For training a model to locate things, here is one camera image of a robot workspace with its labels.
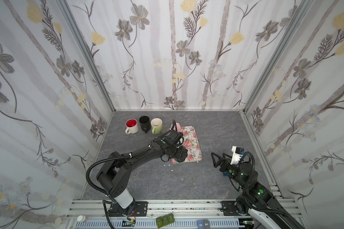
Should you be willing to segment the green circuit board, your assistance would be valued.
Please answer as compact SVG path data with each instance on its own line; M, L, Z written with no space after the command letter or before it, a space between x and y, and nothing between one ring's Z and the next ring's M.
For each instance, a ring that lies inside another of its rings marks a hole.
M175 218L172 213L156 218L156 225L157 225L157 228L159 229L165 226L172 225L174 223L175 223Z

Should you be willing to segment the blue grey connector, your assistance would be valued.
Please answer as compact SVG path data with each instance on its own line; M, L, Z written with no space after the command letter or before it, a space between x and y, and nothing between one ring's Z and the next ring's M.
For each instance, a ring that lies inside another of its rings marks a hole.
M210 223L208 219L197 220L198 229L210 229Z

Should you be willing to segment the white round cap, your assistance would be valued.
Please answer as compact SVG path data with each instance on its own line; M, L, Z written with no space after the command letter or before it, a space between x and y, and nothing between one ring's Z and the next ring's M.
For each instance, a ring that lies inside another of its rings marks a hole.
M77 222L83 223L83 222L86 222L88 220L88 217L85 215L79 215L76 220L77 220Z

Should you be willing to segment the white mug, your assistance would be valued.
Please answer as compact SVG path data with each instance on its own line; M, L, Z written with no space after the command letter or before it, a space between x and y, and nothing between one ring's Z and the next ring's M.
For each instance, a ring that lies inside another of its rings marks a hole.
M139 124L138 124L138 121L136 119L127 120L125 123L125 126L126 126L125 133L127 135L135 134L139 131Z

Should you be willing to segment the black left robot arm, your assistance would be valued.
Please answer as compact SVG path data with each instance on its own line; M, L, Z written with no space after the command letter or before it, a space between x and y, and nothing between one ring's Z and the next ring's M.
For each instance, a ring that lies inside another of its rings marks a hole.
M163 156L184 162L188 150L183 142L183 133L178 131L177 123L173 120L170 130L150 141L148 146L127 155L115 151L109 158L92 164L86 171L86 181L111 200L103 200L104 203L117 204L120 214L130 216L136 211L136 201L127 190L132 171Z

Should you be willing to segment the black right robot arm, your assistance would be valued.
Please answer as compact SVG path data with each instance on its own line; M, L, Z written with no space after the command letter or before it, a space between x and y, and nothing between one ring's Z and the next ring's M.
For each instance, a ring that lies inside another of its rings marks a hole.
M242 191L236 198L235 211L240 215L250 215L267 229L303 229L302 226L279 203L277 198L258 182L256 162L251 152L240 155L239 161L232 164L233 156L212 152L213 166L227 173L236 191Z

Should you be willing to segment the light green mug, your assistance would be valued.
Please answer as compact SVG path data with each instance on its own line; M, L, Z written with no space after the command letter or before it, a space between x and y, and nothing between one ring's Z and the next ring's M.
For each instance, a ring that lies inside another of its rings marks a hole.
M160 134L162 132L162 129L163 129L162 124L163 124L163 122L160 118L154 118L151 121L152 133L153 134Z

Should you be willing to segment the black mug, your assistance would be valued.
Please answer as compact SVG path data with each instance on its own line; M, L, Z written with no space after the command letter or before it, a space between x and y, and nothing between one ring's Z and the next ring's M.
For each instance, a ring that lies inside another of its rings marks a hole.
M144 133L148 133L151 128L152 128L152 125L151 125L151 120L148 116L144 115L144 116L141 116L139 118L139 124L140 124L140 129L144 132Z

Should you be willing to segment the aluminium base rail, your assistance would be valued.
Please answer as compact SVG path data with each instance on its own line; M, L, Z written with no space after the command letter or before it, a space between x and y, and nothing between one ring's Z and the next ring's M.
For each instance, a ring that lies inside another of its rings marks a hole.
M303 216L292 199L277 199L302 226ZM235 211L232 200L141 200L130 216L119 213L117 204L101 200L74 200L66 216L64 229L158 229L156 218L172 213L175 223L161 229L197 229L197 220L208 219L211 229L266 229L250 215ZM88 217L77 222L79 215Z

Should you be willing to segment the floral serving tray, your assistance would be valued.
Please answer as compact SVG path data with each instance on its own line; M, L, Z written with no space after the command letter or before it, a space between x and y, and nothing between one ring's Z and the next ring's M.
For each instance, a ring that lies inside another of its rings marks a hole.
M198 142L196 130L193 126L181 127L177 123L178 132L183 133L184 143L183 146L188 150L187 157L182 163L198 162L202 160L202 152Z

